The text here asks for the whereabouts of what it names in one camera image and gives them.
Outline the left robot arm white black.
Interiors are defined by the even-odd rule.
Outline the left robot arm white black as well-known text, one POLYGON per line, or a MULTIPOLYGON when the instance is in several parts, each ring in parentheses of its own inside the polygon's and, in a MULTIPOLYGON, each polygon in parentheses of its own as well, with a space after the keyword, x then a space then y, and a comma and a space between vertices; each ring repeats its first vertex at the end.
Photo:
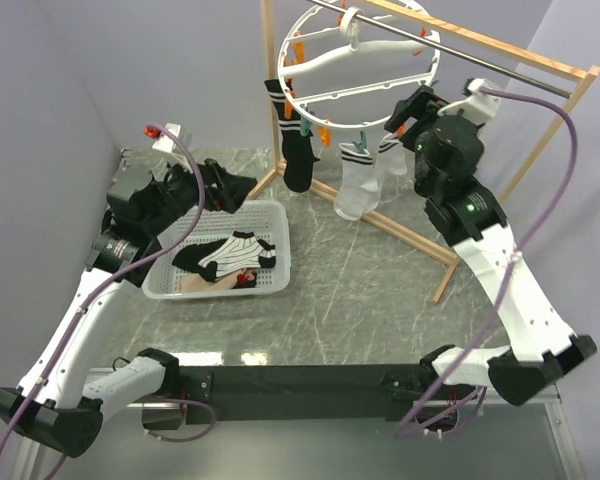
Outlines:
POLYGON ((155 348, 100 381, 87 376, 119 310, 162 250, 159 235, 187 213, 236 212, 258 183, 212 159, 198 168, 192 173, 174 164, 162 179, 144 165, 117 173, 68 311, 18 386, 0 388, 0 418, 16 433, 77 458, 128 404, 145 396, 166 402, 181 393, 178 359, 155 348))

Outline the round white clip hanger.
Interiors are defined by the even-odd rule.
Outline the round white clip hanger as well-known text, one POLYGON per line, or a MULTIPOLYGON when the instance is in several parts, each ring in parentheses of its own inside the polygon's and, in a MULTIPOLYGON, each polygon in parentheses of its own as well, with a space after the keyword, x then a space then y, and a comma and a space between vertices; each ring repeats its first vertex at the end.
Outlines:
POLYGON ((287 109, 318 129, 380 126, 393 99, 435 82, 440 35, 360 2, 312 4, 281 40, 276 80, 287 109))

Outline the white black striped sock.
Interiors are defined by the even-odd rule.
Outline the white black striped sock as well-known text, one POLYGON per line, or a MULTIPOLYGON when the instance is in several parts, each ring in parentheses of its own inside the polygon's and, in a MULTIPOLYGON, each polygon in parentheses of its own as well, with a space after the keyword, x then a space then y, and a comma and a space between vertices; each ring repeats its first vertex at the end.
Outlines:
POLYGON ((253 233, 235 232, 216 252, 199 262, 196 272, 207 281, 215 281, 241 269, 272 269, 276 263, 274 245, 253 233))

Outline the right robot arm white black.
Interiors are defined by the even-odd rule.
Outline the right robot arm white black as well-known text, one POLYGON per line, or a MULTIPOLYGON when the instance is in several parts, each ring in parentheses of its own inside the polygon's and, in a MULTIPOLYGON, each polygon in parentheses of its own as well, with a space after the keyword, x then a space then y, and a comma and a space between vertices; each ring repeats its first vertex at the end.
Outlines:
POLYGON ((590 358, 597 346, 560 317, 525 263, 496 196, 476 177, 484 154, 481 129, 508 93, 482 79, 470 81, 465 99, 449 103, 421 85, 397 102, 384 128, 414 155, 415 193, 448 246, 468 266, 492 302, 509 343, 484 349, 443 346, 419 366, 424 395, 440 399, 454 385, 487 387, 521 406, 590 358))

